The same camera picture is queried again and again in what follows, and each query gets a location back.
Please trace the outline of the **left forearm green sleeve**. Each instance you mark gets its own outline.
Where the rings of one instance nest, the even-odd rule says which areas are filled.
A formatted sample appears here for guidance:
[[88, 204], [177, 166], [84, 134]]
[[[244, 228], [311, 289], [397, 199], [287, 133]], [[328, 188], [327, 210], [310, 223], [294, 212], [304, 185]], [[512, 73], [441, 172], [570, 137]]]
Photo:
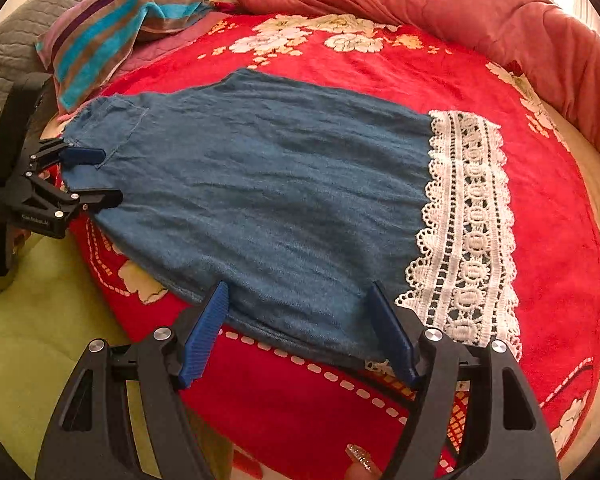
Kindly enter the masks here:
[[0, 441], [32, 476], [74, 363], [94, 338], [124, 344], [76, 243], [32, 236], [0, 293]]

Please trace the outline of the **right hand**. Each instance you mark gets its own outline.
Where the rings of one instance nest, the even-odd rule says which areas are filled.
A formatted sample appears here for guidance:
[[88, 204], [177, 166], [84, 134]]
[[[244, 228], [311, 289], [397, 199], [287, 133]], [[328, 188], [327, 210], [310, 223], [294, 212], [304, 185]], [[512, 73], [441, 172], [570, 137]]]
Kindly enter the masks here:
[[381, 471], [372, 461], [370, 453], [367, 453], [364, 448], [355, 444], [348, 444], [346, 452], [351, 461], [351, 465], [344, 476], [346, 480], [380, 479]]

